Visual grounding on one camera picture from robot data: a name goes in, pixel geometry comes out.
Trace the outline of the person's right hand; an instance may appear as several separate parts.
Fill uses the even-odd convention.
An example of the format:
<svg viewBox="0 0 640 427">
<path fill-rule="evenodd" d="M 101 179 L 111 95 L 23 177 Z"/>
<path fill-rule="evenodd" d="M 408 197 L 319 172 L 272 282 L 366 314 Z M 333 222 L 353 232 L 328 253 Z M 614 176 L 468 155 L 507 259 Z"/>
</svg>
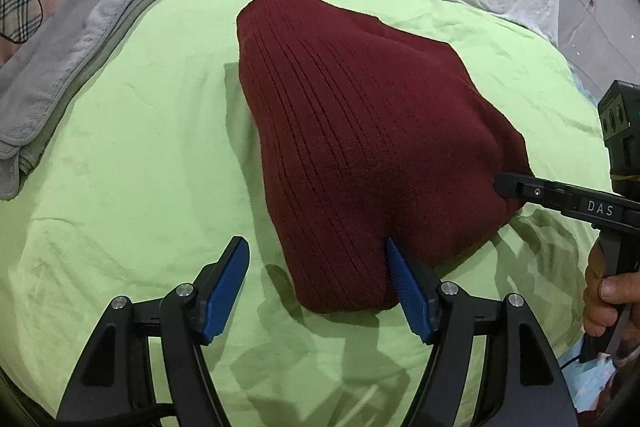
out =
<svg viewBox="0 0 640 427">
<path fill-rule="evenodd" d="M 618 305 L 631 304 L 629 322 L 623 340 L 639 343 L 639 273 L 626 273 L 605 277 L 604 254 L 599 243 L 591 248 L 585 271 L 584 329 L 593 337 L 600 337 L 617 319 Z"/>
</svg>

